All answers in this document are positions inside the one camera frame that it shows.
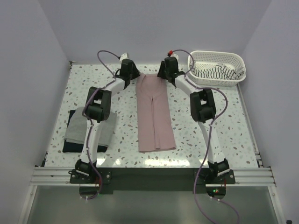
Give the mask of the pink tank top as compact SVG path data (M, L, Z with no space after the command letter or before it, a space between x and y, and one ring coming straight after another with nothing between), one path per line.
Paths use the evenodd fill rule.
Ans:
M138 149L140 153L176 148L165 80L140 74L136 82Z

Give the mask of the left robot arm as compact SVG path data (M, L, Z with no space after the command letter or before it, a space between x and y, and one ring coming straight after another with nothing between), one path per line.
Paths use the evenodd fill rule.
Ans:
M130 59L121 61L121 68L112 81L103 87L91 87L82 111L86 118L86 135L80 159L76 162L75 172L86 183L100 180L101 175L96 169L98 143L103 122L110 116L112 96L126 89L131 80L140 76L135 63Z

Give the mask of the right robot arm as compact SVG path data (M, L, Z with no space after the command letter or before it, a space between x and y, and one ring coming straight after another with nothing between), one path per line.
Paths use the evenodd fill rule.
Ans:
M178 60L174 56L168 56L161 62L157 76L179 88L189 97L191 117L199 125L206 144L206 153L197 177L219 183L230 171L230 167L213 124L227 110L227 96L217 88L195 84L186 73L179 71ZM221 94L225 100L224 109L220 113L216 110L214 91Z

